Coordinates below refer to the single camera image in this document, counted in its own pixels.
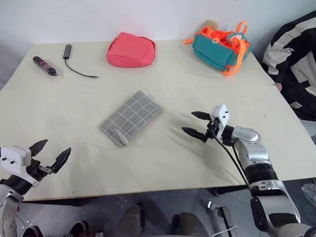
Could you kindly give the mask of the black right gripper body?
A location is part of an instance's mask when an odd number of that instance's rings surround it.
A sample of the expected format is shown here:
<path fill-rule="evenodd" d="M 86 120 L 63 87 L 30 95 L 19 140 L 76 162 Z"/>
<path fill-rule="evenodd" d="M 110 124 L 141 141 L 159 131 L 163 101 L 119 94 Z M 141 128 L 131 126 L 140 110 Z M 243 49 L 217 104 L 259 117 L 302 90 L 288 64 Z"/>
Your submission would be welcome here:
<path fill-rule="evenodd" d="M 219 132 L 219 125 L 220 121 L 218 118 L 209 121 L 209 123 L 207 124 L 206 133 L 202 139 L 204 143 L 206 143 L 208 139 L 215 139 L 218 143 L 220 143 L 220 140 L 217 138 L 217 134 Z"/>

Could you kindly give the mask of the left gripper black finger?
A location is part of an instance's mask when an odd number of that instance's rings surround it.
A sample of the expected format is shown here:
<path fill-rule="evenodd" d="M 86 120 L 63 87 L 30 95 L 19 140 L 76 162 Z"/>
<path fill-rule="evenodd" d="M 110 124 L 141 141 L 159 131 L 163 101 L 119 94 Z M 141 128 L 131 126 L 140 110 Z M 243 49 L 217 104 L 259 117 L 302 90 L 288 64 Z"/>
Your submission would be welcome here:
<path fill-rule="evenodd" d="M 35 157 L 46 145 L 46 143 L 48 142 L 47 139 L 38 141 L 36 143 L 34 143 L 32 146 L 29 147 L 29 150 L 31 151 L 31 156 Z"/>
<path fill-rule="evenodd" d="M 64 150 L 55 160 L 55 163 L 50 167 L 52 173 L 57 173 L 61 167 L 67 162 L 71 153 L 71 148 Z"/>

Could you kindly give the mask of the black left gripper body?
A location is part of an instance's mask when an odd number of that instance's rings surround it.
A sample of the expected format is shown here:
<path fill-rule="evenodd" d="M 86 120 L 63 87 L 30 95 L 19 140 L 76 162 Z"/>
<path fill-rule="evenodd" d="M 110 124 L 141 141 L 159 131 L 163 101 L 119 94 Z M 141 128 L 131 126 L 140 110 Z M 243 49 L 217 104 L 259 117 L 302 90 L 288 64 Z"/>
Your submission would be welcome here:
<path fill-rule="evenodd" d="M 26 167 L 26 176 L 24 180 L 32 185 L 36 185 L 40 182 L 46 175 L 53 172 L 52 168 L 49 166 L 42 166 L 39 160 L 31 159 L 31 163 Z"/>

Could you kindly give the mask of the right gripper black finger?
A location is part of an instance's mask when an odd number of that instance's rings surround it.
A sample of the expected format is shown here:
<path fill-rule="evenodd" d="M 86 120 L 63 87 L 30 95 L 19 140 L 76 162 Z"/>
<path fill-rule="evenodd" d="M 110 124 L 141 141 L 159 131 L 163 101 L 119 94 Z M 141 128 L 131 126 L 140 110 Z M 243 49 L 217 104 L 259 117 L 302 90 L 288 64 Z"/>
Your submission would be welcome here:
<path fill-rule="evenodd" d="M 197 130 L 189 127 L 182 127 L 182 130 L 191 137 L 194 137 L 198 140 L 201 140 L 202 142 L 205 142 L 205 135 L 203 133 L 198 132 Z"/>
<path fill-rule="evenodd" d="M 198 119 L 211 121 L 211 117 L 209 113 L 195 111 L 195 112 L 191 112 L 191 114 L 197 117 Z"/>

